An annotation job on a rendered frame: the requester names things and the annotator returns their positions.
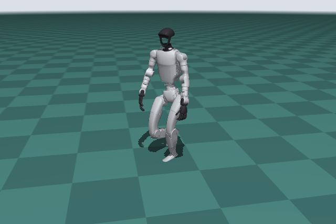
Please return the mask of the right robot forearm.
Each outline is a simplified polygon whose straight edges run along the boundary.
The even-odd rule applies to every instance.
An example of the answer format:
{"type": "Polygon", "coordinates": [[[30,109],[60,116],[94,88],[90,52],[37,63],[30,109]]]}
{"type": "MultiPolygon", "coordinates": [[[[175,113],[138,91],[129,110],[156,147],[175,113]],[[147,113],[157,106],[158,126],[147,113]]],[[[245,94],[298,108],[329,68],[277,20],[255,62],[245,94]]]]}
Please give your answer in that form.
{"type": "Polygon", "coordinates": [[[145,91],[148,88],[150,80],[151,79],[149,77],[146,77],[146,72],[145,72],[145,75],[144,75],[143,82],[141,84],[141,89],[140,89],[139,93],[141,92],[141,90],[144,90],[144,94],[145,94],[145,91]]]}

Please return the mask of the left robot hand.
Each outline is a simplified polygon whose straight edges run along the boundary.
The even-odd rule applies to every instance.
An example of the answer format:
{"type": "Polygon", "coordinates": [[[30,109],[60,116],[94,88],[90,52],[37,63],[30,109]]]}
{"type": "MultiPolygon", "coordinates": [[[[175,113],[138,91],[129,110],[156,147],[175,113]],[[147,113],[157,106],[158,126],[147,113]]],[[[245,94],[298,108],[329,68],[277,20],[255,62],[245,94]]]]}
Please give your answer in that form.
{"type": "Polygon", "coordinates": [[[180,113],[180,115],[177,119],[179,121],[180,120],[185,120],[186,117],[187,117],[187,107],[186,107],[187,104],[184,104],[184,99],[183,98],[181,98],[181,105],[182,106],[180,107],[180,110],[176,113],[176,115],[178,115],[180,113]]]}

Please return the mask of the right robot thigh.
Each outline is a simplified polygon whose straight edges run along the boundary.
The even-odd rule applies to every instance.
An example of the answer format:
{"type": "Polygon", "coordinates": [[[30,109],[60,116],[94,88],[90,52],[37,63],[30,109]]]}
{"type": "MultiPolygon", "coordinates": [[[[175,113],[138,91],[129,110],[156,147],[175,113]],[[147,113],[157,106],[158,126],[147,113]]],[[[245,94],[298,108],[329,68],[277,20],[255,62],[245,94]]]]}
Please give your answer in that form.
{"type": "Polygon", "coordinates": [[[157,126],[162,115],[162,107],[166,105],[167,102],[164,100],[164,95],[156,97],[152,104],[149,117],[149,133],[152,137],[158,137],[161,133],[157,126]]]}

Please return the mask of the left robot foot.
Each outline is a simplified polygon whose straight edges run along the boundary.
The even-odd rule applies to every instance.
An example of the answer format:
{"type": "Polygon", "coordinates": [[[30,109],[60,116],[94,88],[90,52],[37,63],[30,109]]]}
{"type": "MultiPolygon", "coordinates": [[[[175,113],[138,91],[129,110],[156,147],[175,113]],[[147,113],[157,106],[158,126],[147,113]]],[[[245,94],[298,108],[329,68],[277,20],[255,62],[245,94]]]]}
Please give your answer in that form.
{"type": "Polygon", "coordinates": [[[172,154],[169,154],[166,158],[162,159],[162,161],[167,162],[167,161],[173,159],[176,156],[178,156],[178,153],[176,153],[175,156],[173,156],[172,154]]]}

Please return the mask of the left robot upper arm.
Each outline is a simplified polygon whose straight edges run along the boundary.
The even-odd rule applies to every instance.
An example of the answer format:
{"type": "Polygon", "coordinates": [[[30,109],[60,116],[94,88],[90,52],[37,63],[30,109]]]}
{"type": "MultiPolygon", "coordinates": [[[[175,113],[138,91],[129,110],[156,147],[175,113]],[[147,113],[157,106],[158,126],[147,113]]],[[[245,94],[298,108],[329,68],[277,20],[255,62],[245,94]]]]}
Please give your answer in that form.
{"type": "Polygon", "coordinates": [[[176,52],[176,60],[180,64],[180,70],[182,72],[182,75],[180,76],[179,80],[181,83],[184,83],[184,76],[188,75],[188,66],[187,66],[187,55],[182,52],[176,52]]]}

